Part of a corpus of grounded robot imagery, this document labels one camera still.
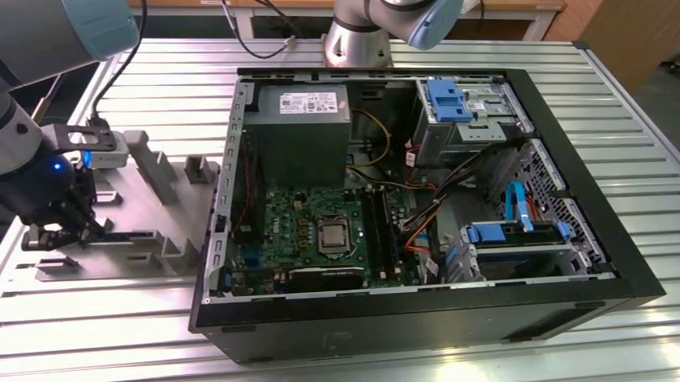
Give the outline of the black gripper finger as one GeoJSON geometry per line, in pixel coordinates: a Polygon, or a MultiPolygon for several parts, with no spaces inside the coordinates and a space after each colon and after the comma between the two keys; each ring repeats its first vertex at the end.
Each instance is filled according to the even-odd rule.
{"type": "Polygon", "coordinates": [[[96,187],[92,169],[75,169],[73,181],[55,207],[61,228],[85,235],[104,233],[104,228],[96,222],[95,202],[96,187]]]}
{"type": "Polygon", "coordinates": [[[104,228],[93,222],[59,222],[60,230],[47,230],[44,225],[23,224],[27,228],[21,238],[24,251],[52,251],[91,237],[100,238],[104,228]]]}

